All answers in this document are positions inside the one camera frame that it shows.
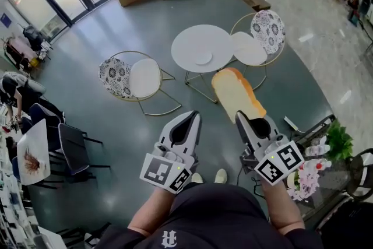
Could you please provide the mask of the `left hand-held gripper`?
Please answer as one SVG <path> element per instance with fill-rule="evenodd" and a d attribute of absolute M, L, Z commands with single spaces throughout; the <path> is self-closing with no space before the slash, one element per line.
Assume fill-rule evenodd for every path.
<path fill-rule="evenodd" d="M 196 163 L 195 147 L 199 142 L 202 120 L 198 111 L 189 111 L 167 123 L 145 157 L 140 179 L 170 193 L 182 190 Z M 180 149 L 169 149 L 179 146 Z"/>

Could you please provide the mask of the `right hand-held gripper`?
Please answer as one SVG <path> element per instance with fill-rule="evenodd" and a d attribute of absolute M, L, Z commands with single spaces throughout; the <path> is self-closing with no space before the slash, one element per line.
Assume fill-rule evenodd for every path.
<path fill-rule="evenodd" d="M 246 174 L 255 171 L 267 183 L 276 185 L 304 163 L 295 142 L 281 134 L 268 115 L 249 120 L 239 110 L 235 124 L 245 145 L 240 161 Z"/>

